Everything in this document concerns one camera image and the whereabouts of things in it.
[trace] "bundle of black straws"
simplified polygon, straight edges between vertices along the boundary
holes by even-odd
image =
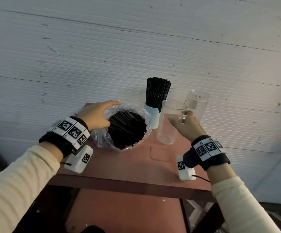
[[[115,147],[124,149],[142,140],[147,128],[145,119],[137,113],[119,111],[109,118],[108,133]]]
[[[166,99],[171,87],[171,82],[162,78],[148,78],[146,89],[146,105],[158,108],[161,112],[162,101]]]

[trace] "person's left hand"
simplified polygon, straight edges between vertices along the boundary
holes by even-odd
[[[82,108],[77,117],[82,119],[89,130],[101,129],[109,127],[110,122],[103,117],[104,111],[112,105],[121,105],[119,101],[98,102],[93,105]]]

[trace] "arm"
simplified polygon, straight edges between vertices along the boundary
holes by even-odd
[[[109,127],[103,118],[106,108],[117,101],[95,103],[79,111],[90,130]],[[57,173],[62,152],[49,142],[42,142],[0,172],[0,232],[12,232],[47,182]]]
[[[193,113],[185,113],[183,121],[170,120],[178,132],[190,142],[206,135]],[[231,233],[281,232],[229,164],[211,166],[206,172]]]

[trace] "cream long-sleeve shirt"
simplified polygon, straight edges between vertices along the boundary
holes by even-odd
[[[60,164],[39,145],[0,172],[0,233],[11,233]],[[279,233],[239,177],[212,186],[231,233]]]

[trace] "clear plastic bag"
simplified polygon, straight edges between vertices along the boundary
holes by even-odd
[[[145,133],[144,137],[142,140],[140,140],[138,143],[134,144],[134,146],[140,144],[143,142],[147,137],[149,137],[151,133],[151,127],[152,127],[152,116],[144,109],[144,107],[140,105],[132,105],[132,104],[127,104],[127,103],[122,103],[122,105],[114,105],[106,109],[104,112],[104,118],[109,120],[109,118],[114,115],[115,113],[119,111],[130,111],[133,113],[138,113],[140,116],[142,116],[145,119],[145,123],[147,125],[147,132]],[[105,149],[111,149],[115,151],[124,151],[127,149],[131,149],[134,146],[128,146],[124,149],[119,149],[114,146],[113,141],[108,133],[108,128],[102,128],[98,130],[93,130],[91,132],[91,137],[93,138],[95,144],[97,147],[100,148],[105,148]]]

